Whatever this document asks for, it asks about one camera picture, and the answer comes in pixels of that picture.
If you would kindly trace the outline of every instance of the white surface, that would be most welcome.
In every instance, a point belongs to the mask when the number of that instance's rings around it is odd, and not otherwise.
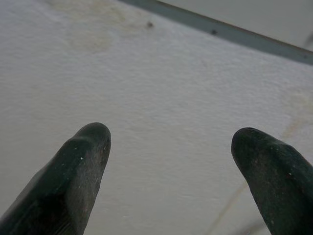
[[[313,50],[311,0],[160,0],[174,6]]]
[[[206,234],[243,181],[244,126],[313,161],[308,65],[108,0],[3,0],[0,32],[0,213],[93,121],[112,151],[86,235]],[[214,234],[259,218],[246,190]]]

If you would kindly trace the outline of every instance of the ceiling stain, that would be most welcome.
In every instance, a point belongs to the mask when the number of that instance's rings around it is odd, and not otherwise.
[[[285,141],[305,126],[313,125],[313,90],[311,87],[288,89],[282,96],[282,102],[291,117],[291,123],[281,135]]]
[[[44,0],[65,16],[66,41],[74,50],[92,53],[109,48],[117,37],[147,31],[151,14],[116,0]]]

